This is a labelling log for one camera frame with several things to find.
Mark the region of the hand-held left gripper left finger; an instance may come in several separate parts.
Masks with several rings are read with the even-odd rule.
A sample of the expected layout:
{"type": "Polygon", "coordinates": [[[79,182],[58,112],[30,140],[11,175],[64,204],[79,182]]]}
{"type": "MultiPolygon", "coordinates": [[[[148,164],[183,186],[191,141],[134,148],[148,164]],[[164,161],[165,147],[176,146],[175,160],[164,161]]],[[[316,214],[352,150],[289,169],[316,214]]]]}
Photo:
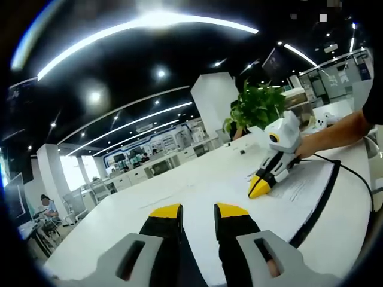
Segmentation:
{"type": "Polygon", "coordinates": [[[160,207],[140,232],[130,233],[105,251],[96,270],[69,286],[176,286],[183,232],[183,206],[160,207]]]}

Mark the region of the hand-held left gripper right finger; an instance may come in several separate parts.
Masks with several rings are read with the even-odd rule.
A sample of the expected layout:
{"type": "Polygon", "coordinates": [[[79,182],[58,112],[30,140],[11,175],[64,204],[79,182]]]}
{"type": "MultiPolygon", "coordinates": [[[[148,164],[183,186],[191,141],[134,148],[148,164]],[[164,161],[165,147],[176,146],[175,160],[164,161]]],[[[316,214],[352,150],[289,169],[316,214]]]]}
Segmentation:
{"type": "Polygon", "coordinates": [[[228,286],[336,286],[339,278],[311,270],[302,253],[270,230],[261,231],[235,205],[214,205],[218,254],[228,286]]]}

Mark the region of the person's right hand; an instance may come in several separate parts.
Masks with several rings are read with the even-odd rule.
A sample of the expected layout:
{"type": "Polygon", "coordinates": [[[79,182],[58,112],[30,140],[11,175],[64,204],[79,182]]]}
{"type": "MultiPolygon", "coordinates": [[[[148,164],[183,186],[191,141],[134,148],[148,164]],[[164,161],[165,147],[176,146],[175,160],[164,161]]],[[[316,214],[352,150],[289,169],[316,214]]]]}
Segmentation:
{"type": "Polygon", "coordinates": [[[317,143],[313,135],[302,138],[301,143],[295,151],[295,156],[300,159],[308,158],[317,152],[317,143]]]}

